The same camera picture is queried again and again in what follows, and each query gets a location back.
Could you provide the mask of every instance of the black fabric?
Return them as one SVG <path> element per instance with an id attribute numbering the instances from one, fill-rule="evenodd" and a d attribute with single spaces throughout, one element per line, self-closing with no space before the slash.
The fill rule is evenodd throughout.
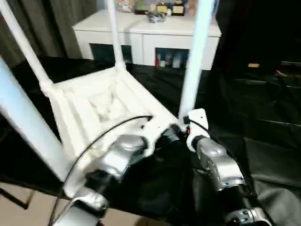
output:
<path id="1" fill-rule="evenodd" d="M 90 60 L 41 60 L 54 82 L 112 66 Z M 177 115 L 183 69 L 139 65 L 127 69 Z M 49 101 L 28 64 L 13 72 L 58 135 Z M 219 71 L 204 72 L 196 104 L 206 109 L 211 132 L 235 153 L 277 226 L 301 225 L 300 84 L 298 78 L 251 74 L 235 78 Z M 0 180 L 57 194 L 61 183 L 5 119 L 0 124 Z M 222 225 L 220 200 L 181 141 L 133 166 L 111 206 L 174 225 Z"/>

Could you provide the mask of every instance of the cabinet door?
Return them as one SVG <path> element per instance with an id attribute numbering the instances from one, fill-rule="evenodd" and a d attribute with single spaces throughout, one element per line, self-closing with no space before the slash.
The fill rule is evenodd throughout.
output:
<path id="1" fill-rule="evenodd" d="M 75 31 L 75 36 L 84 59 L 114 60 L 111 32 Z M 142 35 L 119 33 L 124 60 L 143 64 Z"/>
<path id="2" fill-rule="evenodd" d="M 211 70 L 218 41 L 218 37 L 208 37 L 203 70 Z M 144 65 L 185 67 L 192 42 L 192 36 L 145 34 L 143 35 Z"/>

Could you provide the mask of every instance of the glass cabinet door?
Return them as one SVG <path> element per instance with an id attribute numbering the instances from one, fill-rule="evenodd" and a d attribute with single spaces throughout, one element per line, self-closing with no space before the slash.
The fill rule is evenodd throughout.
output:
<path id="1" fill-rule="evenodd" d="M 109 64 L 115 63 L 113 45 L 90 43 L 92 54 L 95 60 L 105 61 Z M 129 45 L 121 46 L 123 59 L 126 63 L 133 63 L 132 49 Z"/>
<path id="2" fill-rule="evenodd" d="M 189 50 L 178 48 L 156 48 L 156 67 L 185 68 L 188 60 Z"/>

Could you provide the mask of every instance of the bottle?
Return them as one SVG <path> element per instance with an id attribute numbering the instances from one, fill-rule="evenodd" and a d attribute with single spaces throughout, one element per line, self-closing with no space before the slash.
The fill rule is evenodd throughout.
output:
<path id="1" fill-rule="evenodd" d="M 174 56 L 173 67 L 180 68 L 180 65 L 181 65 L 181 54 L 176 53 Z"/>
<path id="2" fill-rule="evenodd" d="M 184 15 L 184 3 L 183 0 L 175 0 L 173 5 L 173 16 L 183 16 Z"/>

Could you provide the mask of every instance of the white pole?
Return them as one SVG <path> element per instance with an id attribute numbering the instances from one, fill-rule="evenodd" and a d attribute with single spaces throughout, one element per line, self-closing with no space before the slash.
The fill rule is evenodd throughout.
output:
<path id="1" fill-rule="evenodd" d="M 46 124 L 1 57 L 0 112 L 54 174 L 61 181 L 64 181 L 71 162 L 64 154 L 62 144 Z"/>
<path id="2" fill-rule="evenodd" d="M 109 16 L 110 16 L 111 29 L 112 29 L 115 66 L 117 69 L 124 69 L 126 65 L 123 60 L 121 45 L 119 40 L 118 26 L 116 21 L 115 0 L 108 0 L 107 4 L 108 4 Z"/>
<path id="3" fill-rule="evenodd" d="M 6 0 L 0 0 L 0 12 L 4 17 L 10 31 L 12 32 L 16 42 L 18 43 L 18 46 L 20 47 L 21 51 L 26 57 L 34 74 L 38 78 L 40 82 L 41 90 L 45 95 L 47 95 L 47 90 L 49 86 L 51 86 L 53 83 L 48 78 L 44 68 L 39 62 L 37 56 L 35 55 L 28 39 L 26 38 L 24 32 L 22 31 L 15 15 L 11 11 Z"/>
<path id="4" fill-rule="evenodd" d="M 193 110 L 195 106 L 213 10 L 214 0 L 198 1 L 193 46 L 188 58 L 179 111 L 179 120 L 182 122 L 183 117 L 186 116 L 189 111 Z"/>

